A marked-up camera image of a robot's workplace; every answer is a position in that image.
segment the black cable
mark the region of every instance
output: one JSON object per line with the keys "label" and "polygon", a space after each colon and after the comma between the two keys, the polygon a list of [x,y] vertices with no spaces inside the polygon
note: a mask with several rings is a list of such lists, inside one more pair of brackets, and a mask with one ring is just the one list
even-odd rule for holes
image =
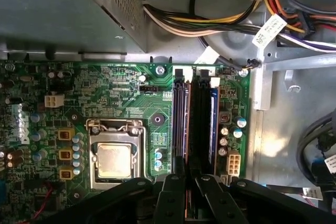
{"label": "black cable", "polygon": [[286,0],[289,5],[294,7],[295,9],[301,10],[306,13],[317,14],[317,15],[336,15],[336,12],[329,10],[318,10],[313,7],[309,7],[297,0]]}

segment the yellow wire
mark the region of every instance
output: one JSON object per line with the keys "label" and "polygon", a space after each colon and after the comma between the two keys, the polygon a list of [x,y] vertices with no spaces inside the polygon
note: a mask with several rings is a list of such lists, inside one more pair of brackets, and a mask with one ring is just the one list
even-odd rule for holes
{"label": "yellow wire", "polygon": [[[271,6],[269,5],[268,1],[267,1],[267,0],[264,0],[264,2],[265,2],[265,5],[266,5],[268,11],[269,11],[272,15],[274,15],[275,13],[273,12],[273,10],[272,10]],[[293,30],[293,31],[297,31],[297,32],[299,32],[299,33],[303,33],[303,34],[305,33],[304,30],[302,30],[302,29],[300,29],[300,28],[297,28],[297,27],[294,27],[294,26],[291,26],[291,25],[288,25],[288,24],[286,25],[286,27],[288,27],[289,29],[291,29],[291,30]]]}
{"label": "yellow wire", "polygon": [[[257,9],[260,1],[256,1],[253,11]],[[172,17],[172,19],[182,22],[193,22],[193,23],[229,23],[237,20],[241,15],[244,13],[240,13],[231,17],[226,18],[217,18],[217,19],[206,19],[206,20],[200,20],[200,19],[192,19],[192,18],[179,18],[179,17]]]}

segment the motherboard mounting screw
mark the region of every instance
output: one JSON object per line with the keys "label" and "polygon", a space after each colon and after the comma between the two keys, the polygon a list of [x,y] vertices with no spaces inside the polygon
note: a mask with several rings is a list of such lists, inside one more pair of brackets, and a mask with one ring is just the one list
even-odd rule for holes
{"label": "motherboard mounting screw", "polygon": [[13,63],[6,63],[5,64],[5,69],[7,71],[13,72],[15,70],[15,65]]}
{"label": "motherboard mounting screw", "polygon": [[164,66],[157,66],[155,72],[158,76],[161,76],[166,73],[166,69],[164,68]]}
{"label": "motherboard mounting screw", "polygon": [[245,187],[245,186],[247,186],[247,185],[246,185],[246,183],[243,182],[243,181],[238,181],[238,182],[237,182],[237,186]]}
{"label": "motherboard mounting screw", "polygon": [[210,180],[210,177],[209,176],[203,176],[201,179],[205,180],[205,181],[208,181],[208,180]]}
{"label": "motherboard mounting screw", "polygon": [[241,71],[238,72],[240,77],[247,77],[248,76],[248,70],[247,69],[242,69]]}
{"label": "motherboard mounting screw", "polygon": [[92,127],[92,128],[91,128],[91,132],[92,132],[93,134],[95,134],[95,135],[98,135],[99,132],[100,132],[100,130],[99,130],[98,127]]}

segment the gray metal panel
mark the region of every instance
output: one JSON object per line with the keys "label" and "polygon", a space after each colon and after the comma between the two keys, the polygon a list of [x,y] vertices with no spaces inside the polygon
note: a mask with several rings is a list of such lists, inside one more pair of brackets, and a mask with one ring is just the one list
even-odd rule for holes
{"label": "gray metal panel", "polygon": [[0,36],[8,49],[145,50],[144,42],[135,43],[94,0],[0,0],[0,13]]}

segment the white cable tie label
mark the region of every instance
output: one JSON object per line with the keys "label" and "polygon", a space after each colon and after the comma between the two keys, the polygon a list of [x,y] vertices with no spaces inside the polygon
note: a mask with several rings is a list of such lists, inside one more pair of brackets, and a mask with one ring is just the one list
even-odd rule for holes
{"label": "white cable tie label", "polygon": [[336,173],[336,155],[326,158],[324,162],[330,173]]}
{"label": "white cable tie label", "polygon": [[303,198],[323,200],[322,191],[320,187],[304,187]]}
{"label": "white cable tie label", "polygon": [[272,15],[254,36],[252,43],[258,48],[264,49],[286,25],[287,22],[279,15]]}
{"label": "white cable tie label", "polygon": [[216,62],[218,56],[219,53],[212,49],[211,46],[208,46],[194,64],[212,65]]}

